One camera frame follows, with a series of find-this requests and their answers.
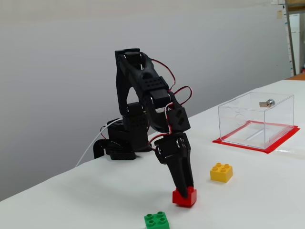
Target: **robotic arm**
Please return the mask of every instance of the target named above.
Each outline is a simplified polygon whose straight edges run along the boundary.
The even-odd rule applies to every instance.
[[[123,121],[108,127],[109,139],[95,142],[94,158],[103,156],[104,149],[113,160],[133,160],[134,152],[154,150],[160,163],[168,166],[181,196],[187,198],[187,188],[193,187],[193,176],[191,147],[183,133],[191,128],[185,109],[155,71],[151,59],[140,49],[115,51],[115,59],[117,95]],[[135,89],[139,101],[128,104],[131,87]],[[156,112],[156,109],[163,107],[170,110]],[[155,149],[148,141],[149,126],[164,133],[162,139],[155,141]]]

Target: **clear plastic box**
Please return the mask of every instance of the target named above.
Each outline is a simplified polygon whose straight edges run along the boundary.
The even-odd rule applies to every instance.
[[[260,102],[274,100],[271,107]],[[294,96],[247,93],[218,106],[223,142],[267,149],[294,127]]]

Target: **red base plate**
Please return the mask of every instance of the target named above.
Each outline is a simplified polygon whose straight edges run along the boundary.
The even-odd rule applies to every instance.
[[[229,136],[231,136],[232,134],[236,133],[237,131],[239,131],[240,129],[244,128],[246,125],[248,125],[249,123],[261,123],[261,122],[256,122],[256,121],[247,121],[246,124],[244,124],[243,126],[239,127],[238,129],[232,131],[231,133],[227,134],[226,136],[223,137],[223,139],[228,138]],[[285,134],[283,137],[279,138],[276,142],[274,142],[271,146],[269,146],[267,149],[258,149],[258,148],[254,148],[254,147],[249,147],[249,146],[241,146],[241,145],[237,145],[237,144],[232,144],[232,143],[228,143],[228,142],[223,142],[220,138],[214,140],[214,143],[218,143],[218,144],[222,144],[222,145],[227,145],[227,146],[235,146],[238,148],[244,148],[244,149],[251,149],[251,150],[256,150],[256,151],[261,151],[261,152],[265,152],[267,154],[271,153],[272,151],[275,151],[276,148],[278,148],[281,144],[283,144],[285,141],[287,141],[289,138],[291,138],[296,132],[298,132],[300,130],[300,128],[298,128],[297,125],[294,125],[293,129],[291,131],[289,131],[287,134]]]
[[[188,193],[188,198],[185,199],[180,195],[180,193],[176,189],[173,192],[173,203],[178,204],[181,207],[187,207],[187,208],[193,206],[197,200],[197,190],[194,189],[194,187],[188,187],[187,193]]]

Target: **red wire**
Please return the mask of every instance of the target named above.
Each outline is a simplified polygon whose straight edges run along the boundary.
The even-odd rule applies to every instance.
[[[155,62],[161,64],[163,67],[167,68],[167,70],[168,70],[168,71],[170,72],[170,74],[172,75],[172,77],[173,77],[173,85],[172,85],[172,86],[170,87],[170,89],[169,89],[169,91],[171,91],[172,88],[174,87],[174,85],[176,84],[176,78],[175,78],[175,76],[173,75],[172,71],[171,71],[170,68],[167,67],[164,63],[162,63],[162,62],[160,62],[160,61],[158,61],[158,60],[155,60],[155,59],[151,59],[151,60],[152,60],[152,61],[155,61]]]
[[[101,130],[100,130],[100,131],[102,131],[102,128],[103,128],[103,127],[105,127],[105,125],[101,127]],[[106,137],[103,135],[103,133],[101,133],[101,135],[102,135],[102,137],[103,137],[104,139],[106,139]]]
[[[185,100],[184,102],[182,102],[182,103],[180,103],[180,105],[183,105],[183,104],[185,104],[187,101],[189,101],[189,99],[193,96],[193,90],[189,87],[189,86],[184,86],[184,87],[182,87],[182,88],[179,88],[174,94],[177,94],[178,92],[180,92],[180,91],[182,91],[183,89],[185,89],[185,88],[188,88],[188,89],[190,89],[190,96],[188,97],[188,99],[187,100]]]

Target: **table surface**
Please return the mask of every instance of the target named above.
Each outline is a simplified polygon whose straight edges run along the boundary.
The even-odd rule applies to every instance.
[[[305,223],[305,82],[279,81],[256,89],[295,95],[292,138],[271,154],[212,143],[219,137],[217,107],[190,118],[187,131],[198,199],[177,207],[167,166],[153,152],[134,161],[108,156],[0,202],[2,229],[144,229],[144,215],[164,211],[171,229],[287,229]],[[210,180],[217,163],[233,166],[225,183]]]

